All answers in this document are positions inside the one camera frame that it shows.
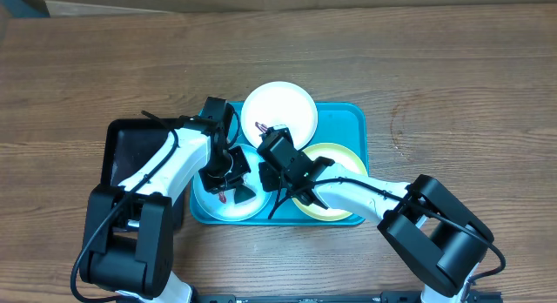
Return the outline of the green and pink sponge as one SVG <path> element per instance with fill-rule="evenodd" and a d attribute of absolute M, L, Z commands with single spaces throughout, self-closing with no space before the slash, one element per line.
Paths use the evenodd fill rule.
<path fill-rule="evenodd" d="M 242 204 L 256 196 L 255 191 L 246 185 L 238 185 L 234 192 L 234 203 L 236 205 Z"/>

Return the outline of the light blue plate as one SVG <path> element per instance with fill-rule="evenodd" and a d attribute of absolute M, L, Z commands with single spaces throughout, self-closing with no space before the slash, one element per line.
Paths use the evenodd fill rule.
<path fill-rule="evenodd" d="M 243 177 L 244 185 L 253 190 L 255 196 L 236 203 L 234 200 L 235 189 L 219 194 L 209 193 L 204 189 L 199 174 L 197 174 L 192 180 L 190 211 L 194 218 L 201 223 L 223 224 L 245 221 L 260 213 L 270 201 L 271 193 L 263 190 L 259 178 L 258 164 L 262 163 L 263 159 L 253 146 L 245 144 L 237 144 L 237 146 L 241 147 L 251 169 Z"/>

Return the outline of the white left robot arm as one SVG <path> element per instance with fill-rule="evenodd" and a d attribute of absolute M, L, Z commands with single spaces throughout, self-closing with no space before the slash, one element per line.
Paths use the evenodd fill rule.
<path fill-rule="evenodd" d="M 90 194 L 82 251 L 70 275 L 73 296 L 87 299 L 77 281 L 110 291 L 116 302 L 189 302 L 193 289 L 172 271 L 172 208 L 198 175 L 206 192 L 231 190 L 237 202 L 254 197 L 245 185 L 247 159 L 228 140 L 234 108 L 207 98 L 196 116 L 170 124 L 161 148 L 119 185 L 98 185 Z"/>

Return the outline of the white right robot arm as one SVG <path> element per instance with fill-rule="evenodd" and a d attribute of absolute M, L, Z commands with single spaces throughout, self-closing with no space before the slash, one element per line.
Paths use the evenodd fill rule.
<path fill-rule="evenodd" d="M 387 182 L 330 158 L 309 158 L 294 147 L 287 128 L 270 128 L 260 137 L 266 190 L 285 190 L 303 205 L 376 220 L 382 236 L 424 283 L 423 301 L 466 300 L 494 237 L 436 178 L 421 174 L 412 183 Z"/>

